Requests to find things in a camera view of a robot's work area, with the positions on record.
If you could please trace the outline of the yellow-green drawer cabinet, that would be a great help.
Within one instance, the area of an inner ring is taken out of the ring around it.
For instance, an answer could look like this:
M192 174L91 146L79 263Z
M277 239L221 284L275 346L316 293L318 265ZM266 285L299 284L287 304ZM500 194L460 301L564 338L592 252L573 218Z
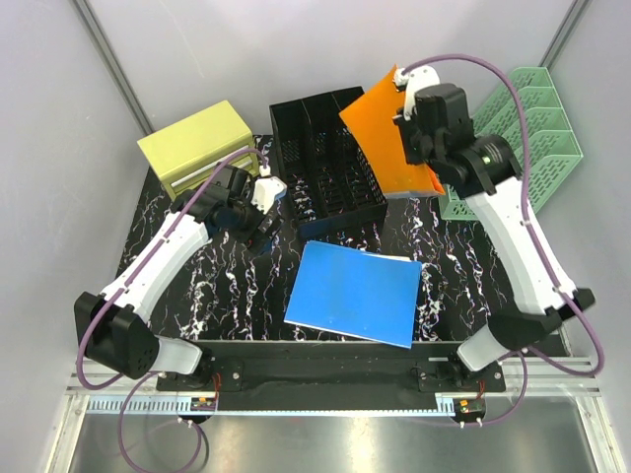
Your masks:
M138 141L172 200L200 185L232 153L254 146L253 135L228 101L220 101Z

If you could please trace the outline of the orange folder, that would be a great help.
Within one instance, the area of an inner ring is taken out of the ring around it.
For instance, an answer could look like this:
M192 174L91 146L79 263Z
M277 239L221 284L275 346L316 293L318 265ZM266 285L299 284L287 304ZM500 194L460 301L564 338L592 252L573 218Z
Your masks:
M396 69L392 67L339 116L368 160L385 198L443 195L443 185L428 166L405 161L399 130L392 121L404 102L404 92L392 81Z

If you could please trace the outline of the black magazine file holder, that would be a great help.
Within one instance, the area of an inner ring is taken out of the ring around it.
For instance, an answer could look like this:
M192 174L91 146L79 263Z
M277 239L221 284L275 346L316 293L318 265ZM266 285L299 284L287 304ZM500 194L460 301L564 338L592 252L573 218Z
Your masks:
M279 174L301 240L383 227L386 198L339 116L363 94L355 86L269 107Z

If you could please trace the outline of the blue folder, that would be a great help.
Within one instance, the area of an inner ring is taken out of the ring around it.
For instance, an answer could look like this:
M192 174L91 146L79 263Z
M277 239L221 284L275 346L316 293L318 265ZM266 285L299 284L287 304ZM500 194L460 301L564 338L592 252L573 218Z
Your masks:
M284 321L409 349L422 263L337 244L305 244Z

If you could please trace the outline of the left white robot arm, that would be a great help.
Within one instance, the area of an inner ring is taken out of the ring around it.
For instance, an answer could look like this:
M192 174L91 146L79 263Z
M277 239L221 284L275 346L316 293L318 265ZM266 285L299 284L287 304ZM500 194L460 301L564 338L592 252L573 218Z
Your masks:
M267 251L281 226L260 226L287 192L277 176L253 177L225 166L196 189L180 194L162 226L130 266L98 294L83 293L74 316L79 353L77 376L91 388L82 363L90 359L118 377L174 373L193 390L212 380L212 354L182 338L153 333L151 315L179 270L213 237L227 234L254 255Z

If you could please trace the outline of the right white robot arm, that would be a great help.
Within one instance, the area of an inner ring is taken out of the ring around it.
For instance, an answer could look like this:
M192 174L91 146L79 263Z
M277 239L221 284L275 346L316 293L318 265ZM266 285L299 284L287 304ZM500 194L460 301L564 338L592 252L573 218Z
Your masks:
M508 275L514 301L463 342L448 365L453 387L469 390L483 371L560 328L596 302L560 267L522 197L525 175L506 139L476 136L465 91L454 84L405 86L394 117L405 159L426 164L475 214Z

